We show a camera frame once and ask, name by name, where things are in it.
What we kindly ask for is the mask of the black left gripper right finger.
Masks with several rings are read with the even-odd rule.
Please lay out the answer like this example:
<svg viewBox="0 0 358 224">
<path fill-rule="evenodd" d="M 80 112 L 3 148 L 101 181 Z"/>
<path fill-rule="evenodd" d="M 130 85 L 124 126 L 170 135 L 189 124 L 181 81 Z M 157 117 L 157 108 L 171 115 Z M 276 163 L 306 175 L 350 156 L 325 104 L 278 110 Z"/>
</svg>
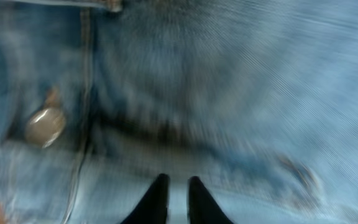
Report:
<svg viewBox="0 0 358 224">
<path fill-rule="evenodd" d="M 189 179 L 188 219 L 190 224 L 233 224 L 197 176 Z"/>
</svg>

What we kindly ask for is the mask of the light blue denim jeans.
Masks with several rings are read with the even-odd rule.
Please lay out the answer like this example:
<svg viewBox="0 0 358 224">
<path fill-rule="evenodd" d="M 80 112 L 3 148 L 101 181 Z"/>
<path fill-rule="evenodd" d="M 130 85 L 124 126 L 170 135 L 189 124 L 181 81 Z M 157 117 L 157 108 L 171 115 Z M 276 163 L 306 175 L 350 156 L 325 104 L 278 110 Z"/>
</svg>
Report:
<svg viewBox="0 0 358 224">
<path fill-rule="evenodd" d="M 7 223 L 120 223 L 159 174 L 234 223 L 358 223 L 358 0 L 0 1 Z"/>
</svg>

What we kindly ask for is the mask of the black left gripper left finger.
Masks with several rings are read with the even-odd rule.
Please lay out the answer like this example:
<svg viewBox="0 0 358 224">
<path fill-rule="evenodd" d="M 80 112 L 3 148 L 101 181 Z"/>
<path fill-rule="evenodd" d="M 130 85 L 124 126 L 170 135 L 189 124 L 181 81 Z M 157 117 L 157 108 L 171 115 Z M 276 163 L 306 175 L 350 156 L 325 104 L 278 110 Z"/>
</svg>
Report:
<svg viewBox="0 0 358 224">
<path fill-rule="evenodd" d="M 159 174 L 121 224 L 166 224 L 170 178 Z"/>
</svg>

